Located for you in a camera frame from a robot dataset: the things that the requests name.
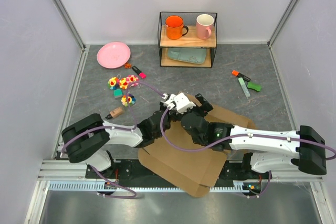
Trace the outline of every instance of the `cardboard box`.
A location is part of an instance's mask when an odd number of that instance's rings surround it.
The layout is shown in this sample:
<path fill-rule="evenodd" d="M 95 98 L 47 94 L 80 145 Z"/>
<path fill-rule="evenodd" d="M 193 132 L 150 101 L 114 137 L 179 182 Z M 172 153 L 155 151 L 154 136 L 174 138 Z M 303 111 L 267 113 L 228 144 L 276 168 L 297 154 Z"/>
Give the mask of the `cardboard box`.
<path fill-rule="evenodd" d="M 200 105 L 194 96 L 188 98 Z M 205 117 L 208 122 L 231 123 L 241 127 L 255 129 L 248 118 L 230 110 L 213 105 L 214 109 Z M 165 132 L 168 139 L 181 148 L 198 149 L 191 137 L 183 130 L 180 122 L 172 122 Z M 145 148 L 139 149 L 140 163 L 158 174 L 176 187 L 194 197 L 206 195 L 213 187 L 227 159 L 227 153 L 207 149 L 201 152 L 184 152 L 170 146 L 164 138 L 159 138 Z"/>

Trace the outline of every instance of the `gray mat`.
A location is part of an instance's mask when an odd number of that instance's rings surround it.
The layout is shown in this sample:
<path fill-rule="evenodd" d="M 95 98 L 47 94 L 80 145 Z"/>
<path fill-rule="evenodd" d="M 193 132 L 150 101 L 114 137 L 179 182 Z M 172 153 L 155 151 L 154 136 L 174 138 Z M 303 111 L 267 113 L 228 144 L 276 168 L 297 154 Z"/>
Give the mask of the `gray mat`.
<path fill-rule="evenodd" d="M 91 113 L 105 117 L 109 111 L 121 106 L 120 100 L 113 98 L 107 82 L 118 74 L 122 77 L 135 74 L 124 67 L 106 69 L 100 66 L 96 56 L 101 47 L 90 47 L 70 124 Z M 251 118 L 261 130 L 291 130 L 267 45 L 218 45 L 213 68 L 163 68 L 159 65 L 157 45 L 130 45 L 130 48 L 129 63 L 147 75 L 145 82 L 162 92 L 201 93 L 210 103 Z M 234 69 L 260 84 L 262 90 L 259 93 L 250 90 L 251 97 L 246 98 L 238 79 L 231 74 Z M 132 108 L 138 122 L 159 109 L 160 97 L 149 88 L 132 88 L 131 93 L 136 98 Z M 111 122 L 132 125 L 133 119 L 128 111 Z M 114 158 L 137 158 L 135 148 L 113 146 L 109 150 Z"/>

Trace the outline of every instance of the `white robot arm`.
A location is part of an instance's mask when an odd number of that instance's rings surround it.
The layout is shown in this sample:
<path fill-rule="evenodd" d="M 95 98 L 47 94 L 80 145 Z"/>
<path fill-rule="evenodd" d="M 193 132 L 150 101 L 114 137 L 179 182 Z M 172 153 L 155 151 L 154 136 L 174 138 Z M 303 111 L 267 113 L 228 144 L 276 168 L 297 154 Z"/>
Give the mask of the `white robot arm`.
<path fill-rule="evenodd" d="M 325 149 L 317 146 L 324 145 L 324 140 L 311 127 L 302 126 L 299 132 L 272 132 L 246 129 L 225 123 L 209 123 L 204 116 L 212 106 L 202 95 L 198 94 L 196 98 L 202 104 L 201 106 L 191 102 L 183 93 L 164 94 L 160 110 L 135 126 L 113 124 L 103 121 L 98 114 L 92 114 L 62 131 L 65 143 L 63 149 L 67 150 L 70 162 L 84 161 L 98 171 L 104 171 L 111 166 L 112 157 L 102 150 L 103 146 L 123 144 L 130 147 L 145 147 L 153 143 L 156 138 L 162 136 L 160 119 L 164 111 L 169 110 L 169 114 L 163 121 L 164 130 L 170 128 L 171 121 L 181 121 L 181 125 L 187 129 L 193 142 L 201 146 L 227 138 L 228 141 L 218 143 L 211 148 L 215 151 L 258 151 L 244 155 L 250 164 L 250 169 L 254 172 L 262 174 L 269 170 L 299 169 L 309 174 L 327 173 Z M 89 133 L 90 129 L 97 126 L 104 129 Z M 292 141 L 294 138 L 303 138 L 318 144 L 302 144 Z"/>

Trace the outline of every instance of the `wooden shelf board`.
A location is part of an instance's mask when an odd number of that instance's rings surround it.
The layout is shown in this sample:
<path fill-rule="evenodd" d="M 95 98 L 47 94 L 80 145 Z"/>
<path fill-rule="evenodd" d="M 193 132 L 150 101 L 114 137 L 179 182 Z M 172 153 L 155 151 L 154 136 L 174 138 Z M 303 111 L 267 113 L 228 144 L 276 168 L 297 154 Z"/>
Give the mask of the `wooden shelf board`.
<path fill-rule="evenodd" d="M 162 67 L 211 67 L 211 52 L 206 49 L 206 57 L 202 64 L 194 64 L 184 61 L 172 60 L 167 56 L 168 48 L 162 48 L 161 66 Z"/>
<path fill-rule="evenodd" d="M 160 47 L 207 47 L 217 46 L 215 27 L 212 29 L 212 35 L 209 39 L 202 40 L 196 35 L 196 26 L 188 26 L 189 32 L 180 39 L 169 39 L 166 35 L 166 26 L 161 29 Z"/>

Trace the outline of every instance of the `orange highlighter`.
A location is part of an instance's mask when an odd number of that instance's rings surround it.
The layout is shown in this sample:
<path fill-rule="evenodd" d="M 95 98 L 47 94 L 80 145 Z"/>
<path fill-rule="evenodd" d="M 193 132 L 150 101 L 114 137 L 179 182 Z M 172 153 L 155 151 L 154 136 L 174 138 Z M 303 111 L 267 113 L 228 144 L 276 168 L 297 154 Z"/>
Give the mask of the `orange highlighter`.
<path fill-rule="evenodd" d="M 236 77 L 242 77 L 244 81 L 249 82 L 251 80 L 251 78 L 248 78 L 247 76 L 243 75 L 242 73 L 239 73 L 237 70 L 233 70 L 232 74 Z"/>

